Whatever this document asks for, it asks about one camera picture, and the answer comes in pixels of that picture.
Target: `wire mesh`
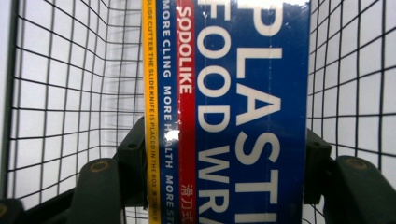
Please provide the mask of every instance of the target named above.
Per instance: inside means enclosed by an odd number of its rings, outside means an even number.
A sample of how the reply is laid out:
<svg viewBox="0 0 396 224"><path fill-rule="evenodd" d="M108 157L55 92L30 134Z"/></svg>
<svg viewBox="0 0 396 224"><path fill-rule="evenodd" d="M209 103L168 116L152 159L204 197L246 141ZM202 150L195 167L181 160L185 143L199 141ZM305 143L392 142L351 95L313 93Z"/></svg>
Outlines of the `wire mesh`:
<svg viewBox="0 0 396 224"><path fill-rule="evenodd" d="M374 164L396 187L396 16L390 0L312 0L307 126L332 156ZM304 208L325 223L323 200Z"/></svg>
<svg viewBox="0 0 396 224"><path fill-rule="evenodd" d="M26 209L73 188L81 167L112 157L143 116L140 8L19 1L7 196Z"/></svg>
<svg viewBox="0 0 396 224"><path fill-rule="evenodd" d="M73 188L143 116L139 0L19 1L7 196L26 208ZM312 0L308 128L396 187L396 16L390 0ZM303 223L324 223L322 204ZM127 210L128 223L147 213Z"/></svg>

